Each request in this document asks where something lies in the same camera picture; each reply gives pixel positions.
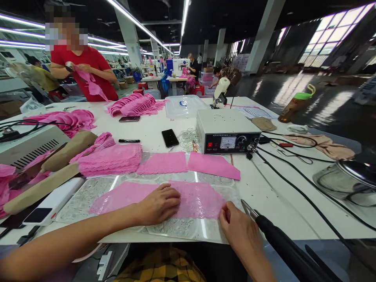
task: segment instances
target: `black cable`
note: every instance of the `black cable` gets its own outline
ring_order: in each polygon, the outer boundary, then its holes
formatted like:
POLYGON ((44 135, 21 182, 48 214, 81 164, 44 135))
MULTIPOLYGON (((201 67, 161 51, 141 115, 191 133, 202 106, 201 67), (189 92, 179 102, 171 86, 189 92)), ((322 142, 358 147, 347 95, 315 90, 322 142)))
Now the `black cable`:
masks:
POLYGON ((321 210, 312 202, 312 200, 307 197, 307 195, 300 190, 298 187, 296 187, 293 183, 291 183, 287 178, 285 178, 282 174, 278 172, 258 151, 256 151, 257 155, 284 181, 286 181, 288 184, 290 184, 296 191, 301 194, 308 203, 316 210, 316 212, 322 217, 322 219, 326 222, 326 224, 330 227, 330 229, 337 235, 339 240, 349 249, 349 251, 372 273, 376 276, 376 270, 369 265, 358 253, 356 253, 349 243, 346 242, 346 240, 342 237, 342 235, 337 231, 337 229, 330 223, 330 221, 326 218, 326 216, 321 212, 321 210))
POLYGON ((311 181, 307 176, 305 176, 299 169, 296 168, 296 166, 294 166, 291 162, 283 159, 283 158, 280 158, 279 156, 276 156, 272 153, 269 153, 268 151, 265 151, 264 149, 260 148, 260 147, 257 147, 259 150, 279 159, 280 161, 283 161, 287 164, 289 164, 293 169, 295 169, 307 182, 309 182, 313 187, 315 187, 318 191, 320 191, 321 193, 323 193, 325 196, 327 196, 329 199, 331 199, 333 202, 335 202, 337 205, 339 205, 341 208, 343 208, 345 211, 347 211, 351 216, 353 216, 356 220, 358 220, 360 223, 362 223, 363 225, 367 226, 368 228, 372 229, 373 231, 376 231, 376 227, 373 227, 372 225, 368 224, 367 222, 365 222, 363 219, 361 219, 359 216, 357 216, 353 211, 351 211, 348 207, 346 207, 344 204, 342 204, 340 201, 338 201, 336 198, 334 198, 332 195, 330 195, 329 193, 321 190, 313 181, 311 181))

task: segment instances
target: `black smartphone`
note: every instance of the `black smartphone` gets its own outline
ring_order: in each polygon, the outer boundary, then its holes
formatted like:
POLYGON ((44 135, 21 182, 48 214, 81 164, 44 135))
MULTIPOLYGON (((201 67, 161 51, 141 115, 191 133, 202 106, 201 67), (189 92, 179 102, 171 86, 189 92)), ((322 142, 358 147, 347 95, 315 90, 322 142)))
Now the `black smartphone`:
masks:
POLYGON ((24 222, 36 222, 41 223, 44 218, 52 211, 52 208, 36 208, 24 222))
POLYGON ((167 148, 179 145, 179 141, 172 129, 162 131, 162 136, 167 148))
POLYGON ((122 117, 119 119, 119 122, 130 122, 130 121, 139 121, 140 116, 134 116, 134 117, 122 117))

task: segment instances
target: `beige fabric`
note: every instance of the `beige fabric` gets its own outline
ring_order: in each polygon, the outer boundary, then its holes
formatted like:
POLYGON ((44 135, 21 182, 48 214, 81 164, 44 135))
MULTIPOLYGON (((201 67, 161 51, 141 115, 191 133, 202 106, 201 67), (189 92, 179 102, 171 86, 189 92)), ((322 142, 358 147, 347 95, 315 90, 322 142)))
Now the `beige fabric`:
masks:
POLYGON ((252 119, 252 123, 262 131, 273 131, 277 129, 271 120, 265 117, 255 117, 252 119))
POLYGON ((295 134, 295 136, 296 137, 283 135, 283 137, 295 143, 311 146, 314 145, 311 140, 302 138, 300 136, 312 138, 318 144, 315 148, 326 154, 331 159, 350 159, 355 156, 353 150, 344 145, 333 143, 333 140, 325 135, 295 134))

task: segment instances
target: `plastic lid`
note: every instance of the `plastic lid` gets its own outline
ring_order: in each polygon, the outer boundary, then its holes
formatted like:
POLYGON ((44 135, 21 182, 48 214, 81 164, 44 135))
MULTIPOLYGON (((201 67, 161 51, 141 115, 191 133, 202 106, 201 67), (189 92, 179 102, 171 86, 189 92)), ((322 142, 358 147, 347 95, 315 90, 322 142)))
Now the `plastic lid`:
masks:
POLYGON ((307 100, 307 99, 311 98, 312 95, 313 94, 302 92, 302 93, 296 93, 295 96, 294 96, 294 98, 298 99, 298 100, 307 100))

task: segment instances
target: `meter dial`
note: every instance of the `meter dial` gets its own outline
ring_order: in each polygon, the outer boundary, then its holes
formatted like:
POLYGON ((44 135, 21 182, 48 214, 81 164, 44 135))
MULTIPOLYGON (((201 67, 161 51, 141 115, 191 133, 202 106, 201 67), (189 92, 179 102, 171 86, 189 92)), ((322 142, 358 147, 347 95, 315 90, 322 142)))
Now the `meter dial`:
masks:
POLYGON ((236 137, 222 137, 221 149, 234 149, 236 137))

